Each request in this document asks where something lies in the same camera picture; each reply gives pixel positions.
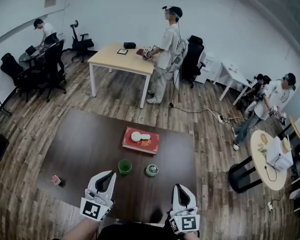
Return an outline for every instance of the man in white shirt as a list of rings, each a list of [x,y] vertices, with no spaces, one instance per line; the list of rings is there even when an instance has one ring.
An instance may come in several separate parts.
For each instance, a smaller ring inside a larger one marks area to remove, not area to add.
[[[252,115],[247,121],[232,127],[235,137],[233,149],[237,151],[240,144],[245,140],[248,131],[255,127],[262,120],[266,120],[271,112],[271,107],[277,107],[278,117],[281,117],[282,99],[285,90],[294,90],[296,84],[296,77],[294,74],[286,74],[283,79],[270,81],[263,89],[262,99],[258,101],[253,109]]]
[[[155,64],[155,79],[153,86],[148,91],[153,94],[153,98],[147,99],[149,104],[160,104],[166,90],[169,74],[174,70],[173,59],[176,55],[178,44],[180,42],[180,33],[178,21],[182,17],[183,12],[179,7],[171,7],[164,11],[165,19],[169,21],[169,27],[165,30],[160,46],[149,53],[151,58],[153,55],[159,54]]]
[[[33,23],[34,29],[39,29],[43,31],[43,37],[40,42],[40,44],[37,46],[39,49],[40,46],[44,43],[45,39],[50,36],[53,33],[56,33],[57,31],[55,28],[48,22],[44,22],[42,19],[37,18]]]

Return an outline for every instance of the dark brown table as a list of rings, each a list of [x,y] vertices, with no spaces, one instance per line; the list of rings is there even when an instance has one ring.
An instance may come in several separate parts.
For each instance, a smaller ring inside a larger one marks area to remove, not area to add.
[[[156,155],[122,147],[127,127],[160,134]],[[118,162],[132,163],[130,175],[121,176]],[[144,173],[149,164],[159,167],[159,174],[150,178]],[[160,129],[71,109],[63,119],[49,147],[39,172],[38,188],[70,205],[80,207],[81,197],[94,175],[103,171],[117,172],[108,216],[116,219],[151,223],[152,214],[162,211],[161,222],[172,207],[175,184],[186,186],[196,196],[196,166],[193,137],[187,133]],[[51,176],[65,181],[55,186]]]

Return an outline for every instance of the green cup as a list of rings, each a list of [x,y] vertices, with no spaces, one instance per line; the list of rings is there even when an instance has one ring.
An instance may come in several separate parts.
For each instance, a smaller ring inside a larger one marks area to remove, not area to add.
[[[118,163],[119,173],[123,176],[128,175],[131,173],[132,164],[128,160],[121,160]]]

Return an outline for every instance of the white shirt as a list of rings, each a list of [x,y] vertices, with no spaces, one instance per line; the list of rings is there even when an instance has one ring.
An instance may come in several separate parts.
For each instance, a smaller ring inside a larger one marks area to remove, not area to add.
[[[43,39],[46,39],[51,34],[57,32],[55,28],[50,23],[47,22],[44,23],[42,31],[43,31]]]
[[[263,93],[269,99],[270,107],[280,106],[282,104],[282,98],[285,94],[285,90],[282,89],[282,80],[270,81],[264,89]],[[263,100],[259,100],[259,102],[254,107],[255,114],[262,120],[266,120],[269,116],[269,110],[266,106],[266,103]]]
[[[172,66],[172,58],[176,53],[179,41],[180,36],[178,24],[172,24],[167,27],[159,46],[161,49],[163,49],[163,51],[160,52],[156,60],[157,67],[165,70]]]

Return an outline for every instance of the black box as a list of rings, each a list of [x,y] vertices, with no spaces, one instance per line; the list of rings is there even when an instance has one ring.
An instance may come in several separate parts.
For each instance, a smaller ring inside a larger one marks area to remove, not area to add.
[[[134,42],[124,42],[124,49],[136,49],[136,44]]]

